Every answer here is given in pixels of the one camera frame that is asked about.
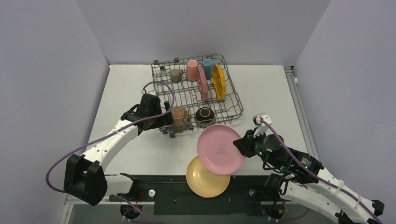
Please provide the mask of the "brown speckled cream bowl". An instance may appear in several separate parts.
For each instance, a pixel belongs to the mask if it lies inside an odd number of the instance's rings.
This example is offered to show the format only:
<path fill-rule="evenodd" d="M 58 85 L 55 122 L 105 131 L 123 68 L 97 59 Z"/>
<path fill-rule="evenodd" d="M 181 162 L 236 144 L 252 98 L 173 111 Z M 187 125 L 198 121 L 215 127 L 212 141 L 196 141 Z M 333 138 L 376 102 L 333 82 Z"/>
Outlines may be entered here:
<path fill-rule="evenodd" d="M 186 130 L 191 122 L 191 116 L 188 110 L 184 107 L 177 106 L 172 108 L 171 114 L 174 123 L 169 125 L 170 130 L 174 132 L 183 132 Z"/>

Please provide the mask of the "pink plate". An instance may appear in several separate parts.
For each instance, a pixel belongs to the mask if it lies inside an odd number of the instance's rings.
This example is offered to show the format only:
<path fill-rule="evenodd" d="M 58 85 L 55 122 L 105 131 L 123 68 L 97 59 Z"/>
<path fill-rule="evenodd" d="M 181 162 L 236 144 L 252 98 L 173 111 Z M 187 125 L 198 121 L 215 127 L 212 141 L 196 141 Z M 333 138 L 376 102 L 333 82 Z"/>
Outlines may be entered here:
<path fill-rule="evenodd" d="M 241 136 L 233 128 L 215 124 L 203 130 L 197 140 L 197 154 L 209 171 L 230 175 L 243 164 L 245 157 L 233 144 Z"/>

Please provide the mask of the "dark patterned cream bowl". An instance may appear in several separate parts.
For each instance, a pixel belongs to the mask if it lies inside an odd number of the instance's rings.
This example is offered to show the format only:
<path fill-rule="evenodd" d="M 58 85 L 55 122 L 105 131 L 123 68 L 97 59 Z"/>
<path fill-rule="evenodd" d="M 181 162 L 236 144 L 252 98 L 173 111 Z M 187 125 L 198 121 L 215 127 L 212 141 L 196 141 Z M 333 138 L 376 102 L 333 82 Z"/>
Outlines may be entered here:
<path fill-rule="evenodd" d="M 195 122 L 198 127 L 206 128 L 215 124 L 216 116 L 209 107 L 201 107 L 195 112 Z"/>

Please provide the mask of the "grey ceramic mug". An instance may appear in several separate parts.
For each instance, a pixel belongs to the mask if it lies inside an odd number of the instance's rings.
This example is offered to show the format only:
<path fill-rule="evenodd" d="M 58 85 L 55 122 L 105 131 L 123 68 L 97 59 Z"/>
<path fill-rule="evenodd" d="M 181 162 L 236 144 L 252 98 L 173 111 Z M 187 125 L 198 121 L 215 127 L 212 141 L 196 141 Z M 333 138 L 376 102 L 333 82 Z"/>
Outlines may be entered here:
<path fill-rule="evenodd" d="M 171 69 L 170 70 L 170 80 L 172 82 L 179 82 L 182 79 L 183 70 L 180 69 Z"/>

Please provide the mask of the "grey wire dish rack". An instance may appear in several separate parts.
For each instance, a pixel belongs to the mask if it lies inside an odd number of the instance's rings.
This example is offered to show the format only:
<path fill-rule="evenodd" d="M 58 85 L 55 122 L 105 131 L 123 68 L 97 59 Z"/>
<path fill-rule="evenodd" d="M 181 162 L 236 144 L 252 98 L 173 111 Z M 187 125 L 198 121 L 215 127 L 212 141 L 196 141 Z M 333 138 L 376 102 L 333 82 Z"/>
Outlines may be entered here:
<path fill-rule="evenodd" d="M 240 97 L 234 87 L 233 81 L 229 74 L 229 69 L 226 60 L 221 54 L 208 54 L 203 56 L 194 56 L 193 60 L 201 63 L 205 59 L 210 59 L 214 64 L 220 66 L 225 75 L 226 94 L 223 100 L 218 100 L 216 91 L 213 86 L 213 81 L 208 81 L 208 99 L 204 101 L 199 92 L 198 83 L 189 81 L 185 75 L 182 76 L 178 82 L 173 82 L 170 78 L 170 71 L 172 69 L 179 69 L 185 72 L 187 63 L 190 58 L 175 57 L 168 61 L 159 61 L 155 59 L 151 64 L 152 78 L 156 82 L 154 89 L 159 92 L 162 101 L 171 102 L 172 95 L 168 88 L 161 85 L 161 82 L 168 84 L 174 91 L 176 102 L 174 106 L 180 106 L 186 109 L 189 113 L 188 123 L 185 125 L 166 126 L 159 130 L 162 134 L 168 134 L 174 138 L 177 133 L 199 131 L 203 128 L 199 126 L 195 120 L 195 113 L 201 107 L 208 107 L 214 112 L 214 123 L 230 125 L 234 120 L 242 116 L 244 108 L 242 106 Z"/>

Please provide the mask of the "maroon polka dot plate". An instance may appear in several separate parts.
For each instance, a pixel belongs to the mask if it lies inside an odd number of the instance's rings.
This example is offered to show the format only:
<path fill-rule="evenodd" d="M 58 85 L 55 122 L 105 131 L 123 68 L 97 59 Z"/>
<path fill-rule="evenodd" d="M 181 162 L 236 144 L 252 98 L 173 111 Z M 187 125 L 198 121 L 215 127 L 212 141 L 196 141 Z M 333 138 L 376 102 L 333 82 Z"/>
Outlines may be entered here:
<path fill-rule="evenodd" d="M 199 92 L 201 94 L 201 99 L 206 102 L 209 98 L 209 89 L 208 89 L 208 84 L 205 76 L 205 72 L 203 68 L 199 65 L 197 67 L 198 69 L 198 87 L 199 87 Z"/>

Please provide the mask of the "cream bottom plate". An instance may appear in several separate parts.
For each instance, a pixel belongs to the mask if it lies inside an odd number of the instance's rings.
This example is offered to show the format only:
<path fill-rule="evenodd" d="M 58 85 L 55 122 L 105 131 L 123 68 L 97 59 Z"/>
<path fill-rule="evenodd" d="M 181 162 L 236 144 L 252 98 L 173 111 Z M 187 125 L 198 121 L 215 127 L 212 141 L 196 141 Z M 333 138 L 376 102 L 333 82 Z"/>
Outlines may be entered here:
<path fill-rule="evenodd" d="M 212 198 L 221 195 L 228 187 L 230 175 L 218 175 L 209 171 L 194 157 L 186 170 L 186 181 L 190 189 L 200 197 Z"/>

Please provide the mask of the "pink cup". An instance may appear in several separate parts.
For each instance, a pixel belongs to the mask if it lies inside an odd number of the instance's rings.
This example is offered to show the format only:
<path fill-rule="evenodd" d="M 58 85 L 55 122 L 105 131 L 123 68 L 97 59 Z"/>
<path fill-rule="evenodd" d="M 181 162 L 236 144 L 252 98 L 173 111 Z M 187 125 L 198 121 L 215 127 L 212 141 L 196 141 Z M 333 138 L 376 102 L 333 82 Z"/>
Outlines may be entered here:
<path fill-rule="evenodd" d="M 186 78 L 189 81 L 197 81 L 198 79 L 198 61 L 189 60 L 185 70 Z"/>

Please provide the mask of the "yellow polka dot plate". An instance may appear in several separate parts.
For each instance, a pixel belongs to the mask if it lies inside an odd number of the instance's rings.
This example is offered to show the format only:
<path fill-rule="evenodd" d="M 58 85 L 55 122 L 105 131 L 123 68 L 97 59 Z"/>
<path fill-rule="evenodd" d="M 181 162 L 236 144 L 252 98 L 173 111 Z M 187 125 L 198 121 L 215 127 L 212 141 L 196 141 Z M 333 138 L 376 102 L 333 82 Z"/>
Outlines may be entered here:
<path fill-rule="evenodd" d="M 220 65 L 213 66 L 213 86 L 218 100 L 222 101 L 226 97 L 226 79 Z"/>

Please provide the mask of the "blue mug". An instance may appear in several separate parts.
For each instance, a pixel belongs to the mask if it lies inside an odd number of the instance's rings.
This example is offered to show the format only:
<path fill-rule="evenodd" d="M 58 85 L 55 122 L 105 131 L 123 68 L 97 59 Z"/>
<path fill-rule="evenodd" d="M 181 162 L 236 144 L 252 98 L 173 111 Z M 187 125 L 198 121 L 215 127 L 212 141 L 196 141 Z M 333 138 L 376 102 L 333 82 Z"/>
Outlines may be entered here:
<path fill-rule="evenodd" d="M 201 67 L 205 72 L 206 79 L 211 79 L 213 77 L 213 63 L 212 60 L 207 58 L 204 59 L 201 63 Z"/>

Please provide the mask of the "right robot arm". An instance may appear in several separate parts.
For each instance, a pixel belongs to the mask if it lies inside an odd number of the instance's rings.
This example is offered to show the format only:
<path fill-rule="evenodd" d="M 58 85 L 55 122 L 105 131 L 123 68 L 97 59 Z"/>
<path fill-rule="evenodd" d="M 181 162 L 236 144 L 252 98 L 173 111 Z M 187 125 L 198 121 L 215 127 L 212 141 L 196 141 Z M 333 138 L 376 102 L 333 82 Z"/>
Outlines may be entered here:
<path fill-rule="evenodd" d="M 248 130 L 233 144 L 247 158 L 259 156 L 264 170 L 273 170 L 264 183 L 264 195 L 298 203 L 338 224 L 379 224 L 384 203 L 361 197 L 311 155 L 287 147 L 273 133 Z"/>

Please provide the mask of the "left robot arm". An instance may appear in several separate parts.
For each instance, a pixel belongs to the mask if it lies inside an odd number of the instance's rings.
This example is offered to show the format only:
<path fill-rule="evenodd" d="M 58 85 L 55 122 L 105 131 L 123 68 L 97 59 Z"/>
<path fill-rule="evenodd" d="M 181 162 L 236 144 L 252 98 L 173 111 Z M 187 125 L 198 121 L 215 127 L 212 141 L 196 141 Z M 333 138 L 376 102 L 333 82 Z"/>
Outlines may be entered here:
<path fill-rule="evenodd" d="M 106 175 L 105 169 L 127 143 L 142 132 L 174 123 L 170 103 L 150 93 L 125 112 L 115 127 L 81 155 L 72 154 L 66 161 L 64 191 L 90 205 L 97 205 L 105 196 L 121 194 L 129 201 L 139 196 L 135 179 L 127 174 Z"/>

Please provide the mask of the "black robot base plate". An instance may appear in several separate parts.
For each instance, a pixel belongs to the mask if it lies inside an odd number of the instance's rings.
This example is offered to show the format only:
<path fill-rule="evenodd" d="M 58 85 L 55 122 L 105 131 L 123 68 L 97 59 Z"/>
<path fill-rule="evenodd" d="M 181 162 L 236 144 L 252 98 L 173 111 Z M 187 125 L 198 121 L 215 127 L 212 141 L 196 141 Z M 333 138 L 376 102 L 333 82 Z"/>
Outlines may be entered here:
<path fill-rule="evenodd" d="M 154 215 L 269 215 L 286 219 L 286 200 L 281 199 L 273 175 L 220 176 L 208 171 L 198 177 L 187 175 L 137 175 L 128 193 L 110 195 L 109 201 L 121 202 L 121 212 L 130 219 L 145 203 L 153 205 Z"/>

